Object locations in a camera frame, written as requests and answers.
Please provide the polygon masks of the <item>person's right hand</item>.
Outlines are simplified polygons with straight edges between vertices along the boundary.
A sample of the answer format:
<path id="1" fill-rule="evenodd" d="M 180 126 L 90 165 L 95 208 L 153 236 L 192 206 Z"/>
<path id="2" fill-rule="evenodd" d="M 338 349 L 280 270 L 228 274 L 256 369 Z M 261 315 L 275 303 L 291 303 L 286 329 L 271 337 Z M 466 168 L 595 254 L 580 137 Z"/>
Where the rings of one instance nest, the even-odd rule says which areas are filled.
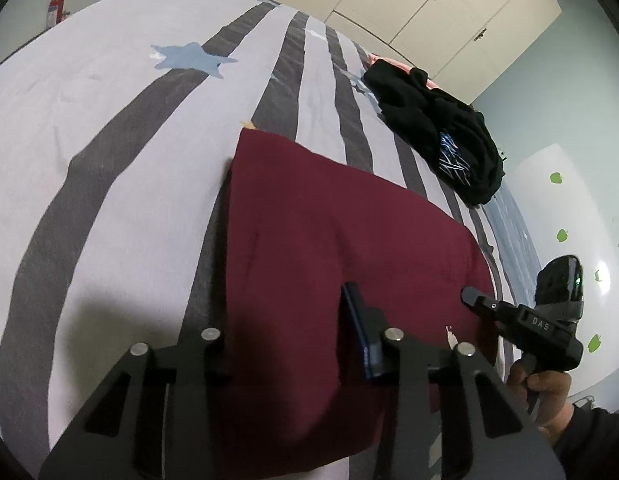
<path id="1" fill-rule="evenodd" d="M 572 377 L 555 370 L 529 374 L 519 360 L 511 366 L 507 385 L 525 408 L 531 404 L 531 395 L 537 395 L 535 424 L 549 444 L 555 445 L 574 415 L 575 407 L 567 402 Z"/>

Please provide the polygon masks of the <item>dark sleeve forearm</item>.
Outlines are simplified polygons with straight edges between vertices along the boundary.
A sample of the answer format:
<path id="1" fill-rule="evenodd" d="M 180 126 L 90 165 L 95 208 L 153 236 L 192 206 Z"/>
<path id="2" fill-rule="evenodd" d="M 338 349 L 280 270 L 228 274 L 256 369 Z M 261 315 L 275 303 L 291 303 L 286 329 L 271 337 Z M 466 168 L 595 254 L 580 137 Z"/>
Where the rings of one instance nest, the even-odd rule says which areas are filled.
<path id="1" fill-rule="evenodd" d="M 619 413 L 575 408 L 553 449 L 569 480 L 619 480 Z"/>

